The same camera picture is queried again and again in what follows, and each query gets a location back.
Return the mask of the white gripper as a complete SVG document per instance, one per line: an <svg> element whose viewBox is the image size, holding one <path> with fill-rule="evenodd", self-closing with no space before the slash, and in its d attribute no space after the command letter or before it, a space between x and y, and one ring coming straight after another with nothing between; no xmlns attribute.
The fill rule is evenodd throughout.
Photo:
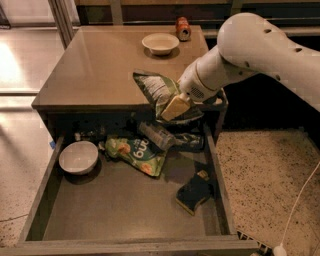
<svg viewBox="0 0 320 256"><path fill-rule="evenodd" d="M185 113L191 106L190 99L207 105L218 106L223 103L223 90L208 89L200 80L197 63L191 63L178 80L180 90L178 95L162 96L160 102L164 109L160 116L164 121L171 121Z"/></svg>

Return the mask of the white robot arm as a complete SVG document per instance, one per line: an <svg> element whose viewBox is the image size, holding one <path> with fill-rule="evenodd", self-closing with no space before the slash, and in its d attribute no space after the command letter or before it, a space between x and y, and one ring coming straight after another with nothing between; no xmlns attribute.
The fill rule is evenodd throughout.
<svg viewBox="0 0 320 256"><path fill-rule="evenodd" d="M173 120L192 102L204 102L256 73L277 80L320 111L320 52L293 42L259 15L238 13L222 24L217 45L186 68L179 79L181 93L161 117Z"/></svg>

